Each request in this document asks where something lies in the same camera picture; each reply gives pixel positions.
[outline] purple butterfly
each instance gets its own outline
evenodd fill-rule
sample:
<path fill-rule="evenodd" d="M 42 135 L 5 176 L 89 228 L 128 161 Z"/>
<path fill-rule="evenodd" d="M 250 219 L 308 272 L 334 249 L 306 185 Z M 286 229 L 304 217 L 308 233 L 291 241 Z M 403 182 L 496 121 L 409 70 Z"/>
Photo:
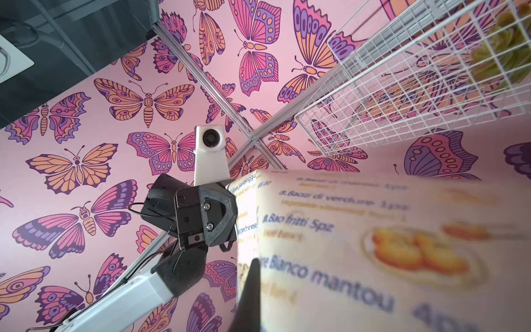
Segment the purple butterfly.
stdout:
<path fill-rule="evenodd" d="M 220 287 L 223 300 L 228 300 L 236 296 L 236 265 L 226 260 L 215 260 L 207 263 L 203 278 L 208 280 L 210 287 Z"/>
<path fill-rule="evenodd" d="M 93 289 L 96 300 L 99 299 L 127 269 L 127 265 L 123 265 L 122 260 L 122 257 L 112 253 L 101 266 Z M 79 289 L 86 293 L 85 300 L 87 304 L 94 301 L 94 295 L 90 292 L 90 275 L 88 290 L 85 291 L 80 287 Z M 44 324 L 57 323 L 73 308 L 78 310 L 85 308 L 83 297 L 66 287 L 45 286 L 40 289 L 38 295 L 39 298 L 36 299 L 35 302 L 40 303 L 41 309 L 37 312 L 39 316 L 37 317 L 36 322 L 42 321 Z"/>
<path fill-rule="evenodd" d="M 199 294 L 190 309 L 188 322 L 186 323 L 186 332 L 218 332 L 221 326 L 221 317 L 214 316 L 216 308 L 212 300 L 205 293 Z"/>

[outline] butterfly wing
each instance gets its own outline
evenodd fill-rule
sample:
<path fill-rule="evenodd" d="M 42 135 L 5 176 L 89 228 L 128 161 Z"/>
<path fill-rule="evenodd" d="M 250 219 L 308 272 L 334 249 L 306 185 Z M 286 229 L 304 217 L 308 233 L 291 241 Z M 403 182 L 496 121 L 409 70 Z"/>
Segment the butterfly wing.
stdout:
<path fill-rule="evenodd" d="M 35 250 L 46 249 L 59 235 L 72 227 L 78 216 L 71 214 L 50 215 L 34 219 L 13 232 L 17 243 Z"/>
<path fill-rule="evenodd" d="M 477 157 L 461 146 L 463 132 L 447 131 L 420 137 L 407 150 L 404 169 L 408 175 L 436 176 L 467 172 Z"/>
<path fill-rule="evenodd" d="M 153 57 L 155 68 L 159 73 L 169 73 L 178 61 L 177 56 L 173 54 L 159 37 L 157 37 L 151 45 L 155 51 L 155 56 Z"/>
<path fill-rule="evenodd" d="M 219 25 L 203 12 L 199 16 L 199 50 L 205 65 L 210 63 L 215 52 L 221 54 L 225 50 L 225 38 Z"/>
<path fill-rule="evenodd" d="M 230 169 L 230 178 L 236 180 L 242 171 L 243 168 L 243 158 L 240 158 L 238 162 Z"/>
<path fill-rule="evenodd" d="M 271 114 L 261 109 L 251 108 L 251 114 L 260 121 L 260 123 L 266 123 L 267 120 L 271 119 Z"/>
<path fill-rule="evenodd" d="M 277 41 L 280 34 L 280 11 L 280 7 L 261 1 L 256 8 L 250 39 L 262 44 L 273 44 Z"/>
<path fill-rule="evenodd" d="M 106 79 L 95 79 L 94 85 L 109 103 L 120 105 L 109 108 L 111 115 L 115 119 L 120 121 L 129 120 L 140 111 L 144 99 L 125 86 Z"/>
<path fill-rule="evenodd" d="M 138 76 L 135 73 L 136 67 L 140 64 L 140 59 L 138 58 L 142 54 L 144 54 L 145 49 L 147 48 L 147 42 L 140 45 L 139 47 L 135 48 L 134 50 L 130 51 L 129 53 L 125 54 L 120 58 L 122 61 L 122 67 L 124 68 L 127 75 L 132 77 L 133 79 L 137 81 L 142 81 L 140 76 Z"/>
<path fill-rule="evenodd" d="M 172 319 L 177 299 L 173 298 L 169 302 L 160 305 L 153 310 L 145 319 L 138 332 L 160 332 L 169 325 Z"/>
<path fill-rule="evenodd" d="M 72 226 L 50 248 L 48 253 L 52 259 L 61 258 L 67 252 L 82 253 L 85 250 L 85 237 L 80 223 Z"/>
<path fill-rule="evenodd" d="M 41 174 L 52 174 L 46 176 L 48 189 L 57 193 L 70 194 L 72 190 L 79 186 L 75 178 L 75 168 L 72 162 L 66 158 L 56 155 L 40 155 L 33 159 L 26 160 L 31 169 Z"/>
<path fill-rule="evenodd" d="M 251 92 L 260 90 L 261 84 L 262 81 L 256 71 L 253 55 L 251 51 L 247 51 L 239 65 L 239 85 L 242 88 L 242 92 L 250 96 Z"/>
<path fill-rule="evenodd" d="M 8 124 L 5 127 L 5 131 L 11 134 L 8 139 L 22 142 L 22 145 L 28 143 L 31 140 L 33 130 L 39 126 L 37 122 L 39 118 L 39 109 L 36 108 L 12 124 Z"/>
<path fill-rule="evenodd" d="M 266 52 L 251 52 L 251 54 L 260 79 L 264 82 L 278 82 L 277 59 Z"/>
<path fill-rule="evenodd" d="M 207 264 L 203 278 L 210 287 L 220 287 L 225 302 L 236 296 L 236 265 L 226 260 L 216 260 Z"/>
<path fill-rule="evenodd" d="M 178 106 L 184 105 L 194 90 L 195 87 L 191 84 L 184 84 L 169 89 L 153 100 L 155 102 L 155 108 L 166 120 L 175 121 L 183 115 L 183 109 Z"/>
<path fill-rule="evenodd" d="M 184 172 L 195 170 L 195 132 L 183 137 L 177 145 L 177 166 Z"/>
<path fill-rule="evenodd" d="M 286 85 L 282 87 L 277 96 L 277 100 L 289 103 L 315 81 L 317 81 L 315 77 L 306 73 L 295 76 L 291 81 L 287 82 Z"/>
<path fill-rule="evenodd" d="M 257 169 L 267 169 L 269 167 L 269 162 L 263 155 L 259 155 L 251 164 L 251 172 Z"/>
<path fill-rule="evenodd" d="M 122 264 L 123 257 L 112 253 L 101 266 L 98 277 L 94 282 L 94 295 L 96 300 L 116 281 L 127 269 L 127 265 Z"/>
<path fill-rule="evenodd" d="M 225 143 L 225 154 L 227 155 L 227 159 L 230 159 L 238 151 L 238 148 L 230 137 L 225 139 Z"/>
<path fill-rule="evenodd" d="M 83 164 L 78 166 L 77 179 L 84 185 L 91 185 L 94 188 L 101 182 L 105 182 L 110 175 L 109 164 L 104 164 L 111 160 L 116 153 L 118 144 L 102 143 L 90 150 L 82 159 Z"/>
<path fill-rule="evenodd" d="M 136 150 L 136 155 L 149 158 L 151 174 L 167 173 L 172 167 L 172 152 L 167 140 L 163 137 L 148 133 L 130 133 L 127 144 Z"/>
<path fill-rule="evenodd" d="M 81 310 L 85 307 L 83 297 L 78 293 L 60 286 L 42 287 L 38 299 L 35 302 L 40 304 L 39 316 L 35 322 L 44 324 L 54 324 L 59 322 L 70 310 L 77 308 Z"/>
<path fill-rule="evenodd" d="M 302 57 L 308 65 L 311 65 L 319 47 L 326 43 L 326 36 L 332 23 L 328 21 L 327 15 L 321 14 L 320 9 L 308 6 L 306 0 L 294 0 L 293 24 Z"/>
<path fill-rule="evenodd" d="M 90 208 L 90 211 L 96 214 L 105 211 L 126 209 L 134 202 L 137 189 L 135 180 L 120 182 L 98 197 Z"/>
<path fill-rule="evenodd" d="M 282 154 L 284 154 L 285 156 L 292 156 L 292 155 L 295 155 L 297 156 L 303 163 L 306 162 L 306 160 L 304 159 L 304 157 L 302 156 L 302 154 L 297 150 L 295 149 L 294 147 L 292 147 L 291 145 L 289 145 L 288 143 L 286 142 L 282 142 L 280 140 L 274 140 L 272 141 L 271 143 L 269 143 L 267 145 L 267 147 L 269 148 L 269 150 L 271 152 L 273 152 L 273 154 L 277 155 L 277 156 L 280 156 Z"/>
<path fill-rule="evenodd" d="M 256 3 L 257 1 L 229 1 L 230 11 L 233 14 L 234 21 L 236 21 L 236 25 L 238 26 L 240 32 L 247 40 L 251 39 L 251 29 L 254 13 L 256 13 Z"/>
<path fill-rule="evenodd" d="M 188 322 L 186 323 L 186 332 L 201 332 L 203 328 L 206 331 L 207 322 L 215 313 L 216 308 L 212 304 L 210 297 L 205 293 L 199 294 L 190 309 Z M 212 322 L 214 322 L 214 325 L 209 325 L 211 327 L 209 331 L 217 331 L 217 327 L 221 325 L 221 317 L 216 316 Z"/>
<path fill-rule="evenodd" d="M 24 300 L 50 272 L 49 266 L 43 266 L 23 272 L 0 283 L 0 303 L 16 303 Z M 9 313 L 7 305 L 0 304 L 0 320 Z"/>

